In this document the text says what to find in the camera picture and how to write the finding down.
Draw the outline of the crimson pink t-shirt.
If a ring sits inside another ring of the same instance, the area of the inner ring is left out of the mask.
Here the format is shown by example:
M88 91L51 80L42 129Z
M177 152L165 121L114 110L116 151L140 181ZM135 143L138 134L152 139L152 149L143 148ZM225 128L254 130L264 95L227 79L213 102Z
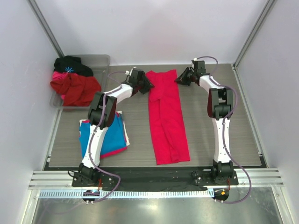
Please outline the crimson pink t-shirt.
M177 71L149 71L154 85L149 91L149 127L157 165L190 161L178 84Z

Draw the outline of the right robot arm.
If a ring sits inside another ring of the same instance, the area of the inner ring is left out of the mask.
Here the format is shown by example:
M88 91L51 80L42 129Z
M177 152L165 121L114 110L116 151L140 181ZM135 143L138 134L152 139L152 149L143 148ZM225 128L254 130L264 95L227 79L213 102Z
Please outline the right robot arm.
M194 82L208 93L207 114L214 127L215 150L211 171L203 176L209 177L214 184L229 185L234 175L233 161L229 156L229 124L234 108L234 92L206 72L204 58L194 58L192 65L175 82L188 86Z

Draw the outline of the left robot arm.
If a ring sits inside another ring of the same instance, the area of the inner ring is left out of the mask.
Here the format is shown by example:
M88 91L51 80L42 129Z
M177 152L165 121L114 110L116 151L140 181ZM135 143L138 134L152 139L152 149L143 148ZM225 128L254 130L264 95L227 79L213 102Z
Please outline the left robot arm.
M125 81L110 91L97 92L90 104L87 115L90 124L87 149L78 173L74 175L74 181L89 186L95 186L99 182L100 152L104 137L114 121L117 104L138 92L145 94L154 87L141 69L134 67L125 74Z

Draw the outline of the grey plastic bin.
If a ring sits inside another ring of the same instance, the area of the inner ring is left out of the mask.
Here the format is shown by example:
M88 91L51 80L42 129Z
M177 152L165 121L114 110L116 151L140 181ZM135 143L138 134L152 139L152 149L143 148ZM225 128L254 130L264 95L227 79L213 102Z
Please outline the grey plastic bin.
M94 77L97 79L102 87L105 89L107 83L107 75L109 74L110 56L107 54L85 54L85 55L71 55L80 57L83 65L91 68ZM88 110L89 106L63 106L63 100L54 91L50 99L50 106L59 110Z

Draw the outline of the dark red t-shirt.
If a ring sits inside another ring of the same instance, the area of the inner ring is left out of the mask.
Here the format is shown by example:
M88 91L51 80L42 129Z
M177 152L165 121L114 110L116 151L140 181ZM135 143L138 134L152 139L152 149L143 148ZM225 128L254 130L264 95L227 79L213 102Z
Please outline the dark red t-shirt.
M54 91L62 97L62 106L89 106L94 95L101 91L95 77L85 77L77 73L67 73L63 79L50 82Z

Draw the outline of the black t-shirt with blue print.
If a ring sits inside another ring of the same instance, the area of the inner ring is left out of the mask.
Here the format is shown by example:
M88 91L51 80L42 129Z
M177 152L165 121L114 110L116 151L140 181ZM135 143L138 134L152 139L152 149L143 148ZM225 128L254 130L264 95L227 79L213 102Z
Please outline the black t-shirt with blue print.
M80 57L75 56L57 58L54 62L54 71L60 73L76 73L85 77L93 77L92 69L82 64Z

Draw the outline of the pink t-shirt in bin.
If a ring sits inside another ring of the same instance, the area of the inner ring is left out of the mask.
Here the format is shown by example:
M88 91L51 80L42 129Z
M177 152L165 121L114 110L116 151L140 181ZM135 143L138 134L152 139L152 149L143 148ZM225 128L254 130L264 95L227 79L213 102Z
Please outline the pink t-shirt in bin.
M60 98L64 100L71 86L71 73L54 71L50 85Z

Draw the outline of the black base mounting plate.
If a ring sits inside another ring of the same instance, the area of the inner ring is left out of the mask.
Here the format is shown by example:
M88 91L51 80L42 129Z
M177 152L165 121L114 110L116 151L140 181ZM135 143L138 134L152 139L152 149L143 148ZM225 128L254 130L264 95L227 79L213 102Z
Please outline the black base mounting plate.
M118 177L121 178L121 186L135 186L139 183L152 186L154 183L163 185L176 182L196 186L239 184L235 171L229 176L215 176L208 167L103 167L102 171L83 168L70 176L73 178L73 187L109 187L118 182Z

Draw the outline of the right aluminium frame post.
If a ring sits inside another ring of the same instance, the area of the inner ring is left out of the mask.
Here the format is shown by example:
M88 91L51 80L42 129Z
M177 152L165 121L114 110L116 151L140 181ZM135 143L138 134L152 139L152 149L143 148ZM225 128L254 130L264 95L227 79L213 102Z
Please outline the right aluminium frame post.
M239 52L235 62L233 63L234 70L237 69L237 67L240 65L242 59L244 58L245 54L249 50L252 42L256 38L258 32L260 31L262 25L266 21L267 17L269 16L270 12L272 11L273 7L276 4L276 0L267 0L261 13L259 14L257 21L255 22L252 30L250 31L243 47L241 48L241 51Z

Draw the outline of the aluminium frame post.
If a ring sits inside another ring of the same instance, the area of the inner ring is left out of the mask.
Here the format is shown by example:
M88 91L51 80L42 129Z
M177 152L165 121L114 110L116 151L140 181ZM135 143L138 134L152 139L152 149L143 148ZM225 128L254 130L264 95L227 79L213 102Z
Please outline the aluminium frame post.
M44 15L43 15L42 11L40 10L37 2L35 0L28 0L27 2L29 4L29 6L31 7L35 17L39 21L43 31L47 35L47 38L49 39L52 47L56 51L58 57L64 57L64 53L63 53L61 47L59 46L59 43L56 40L51 28L49 27L49 25L48 25Z
M239 52L235 62L233 63L234 70L237 69L237 67L240 65L242 59L244 58L245 54L249 50L252 42L256 38L258 32L260 31L262 25L266 21L267 17L269 16L270 12L272 11L273 7L276 4L276 0L267 0L261 13L259 14L257 21L255 22L252 30L250 31L243 47L241 48L241 51Z

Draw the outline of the aluminium front rail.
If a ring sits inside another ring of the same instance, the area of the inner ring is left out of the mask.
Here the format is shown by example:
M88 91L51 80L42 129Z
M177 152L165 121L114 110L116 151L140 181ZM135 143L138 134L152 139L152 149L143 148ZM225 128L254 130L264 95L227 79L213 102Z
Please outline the aluminium front rail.
M283 180L276 168L249 168L252 187L283 187ZM34 171L28 189L68 189L72 177L67 171Z

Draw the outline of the left aluminium frame post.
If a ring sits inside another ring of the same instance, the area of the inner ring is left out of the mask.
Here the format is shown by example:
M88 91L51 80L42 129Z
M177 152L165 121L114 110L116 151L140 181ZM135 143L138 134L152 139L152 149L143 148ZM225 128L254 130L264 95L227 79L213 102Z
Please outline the left aluminium frame post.
M49 25L48 25L44 15L43 15L42 11L40 10L37 2L35 0L28 0L27 2L29 4L29 6L31 7L35 17L39 21L43 31L47 35L47 38L49 39L52 47L56 51L58 57L64 57L64 53L63 53L61 47L59 46L59 43L56 40L51 28L49 27Z

